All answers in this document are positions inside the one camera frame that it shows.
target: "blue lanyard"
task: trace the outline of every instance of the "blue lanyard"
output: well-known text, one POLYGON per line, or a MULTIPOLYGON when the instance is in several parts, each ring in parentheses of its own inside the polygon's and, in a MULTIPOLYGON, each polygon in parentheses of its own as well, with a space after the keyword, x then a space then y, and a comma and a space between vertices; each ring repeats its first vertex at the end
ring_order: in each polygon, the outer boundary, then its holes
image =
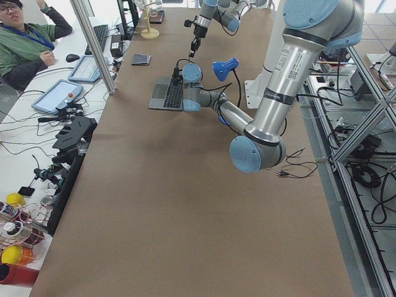
POLYGON ((36 30, 29 28, 30 31, 32 31, 38 38, 40 38, 41 40, 38 40, 34 37, 31 37, 30 35, 27 35, 25 32, 21 32, 19 30, 16 30, 10 26, 4 25, 4 28, 13 31, 14 33, 20 35, 20 36, 24 36, 29 38, 30 40, 33 40, 35 42, 38 42, 41 45, 47 46, 49 48, 51 48, 52 50, 55 49, 55 46, 52 44, 52 42, 48 41, 43 35, 41 35, 40 33, 38 33, 36 30))

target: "black mouse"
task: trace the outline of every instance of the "black mouse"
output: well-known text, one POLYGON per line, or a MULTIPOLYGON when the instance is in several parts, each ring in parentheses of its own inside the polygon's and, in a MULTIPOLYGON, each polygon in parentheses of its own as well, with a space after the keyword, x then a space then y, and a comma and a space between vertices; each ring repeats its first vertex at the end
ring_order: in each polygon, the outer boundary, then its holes
POLYGON ((66 56, 66 62, 73 62, 78 59, 80 59, 80 56, 78 54, 68 54, 66 56))

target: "man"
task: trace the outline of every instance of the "man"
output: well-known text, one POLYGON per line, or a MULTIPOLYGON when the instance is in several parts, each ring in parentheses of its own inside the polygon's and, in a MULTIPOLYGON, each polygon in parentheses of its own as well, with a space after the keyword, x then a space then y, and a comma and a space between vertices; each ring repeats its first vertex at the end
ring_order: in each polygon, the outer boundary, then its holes
POLYGON ((19 0, 0 0, 0 75, 16 90, 24 90, 38 71, 55 64, 53 42, 72 27, 45 0, 36 0, 55 25, 25 24, 19 0))

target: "man's hand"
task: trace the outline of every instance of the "man's hand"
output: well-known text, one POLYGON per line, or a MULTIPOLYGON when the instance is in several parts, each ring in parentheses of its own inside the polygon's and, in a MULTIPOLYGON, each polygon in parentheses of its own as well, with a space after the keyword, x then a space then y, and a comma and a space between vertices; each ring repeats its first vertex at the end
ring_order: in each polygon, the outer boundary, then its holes
POLYGON ((45 7, 45 0, 36 0, 37 5, 40 9, 44 9, 45 7))
POLYGON ((40 59, 43 60, 44 64, 46 64, 47 66, 51 66, 56 62, 55 55, 52 51, 42 52, 40 55, 40 59))

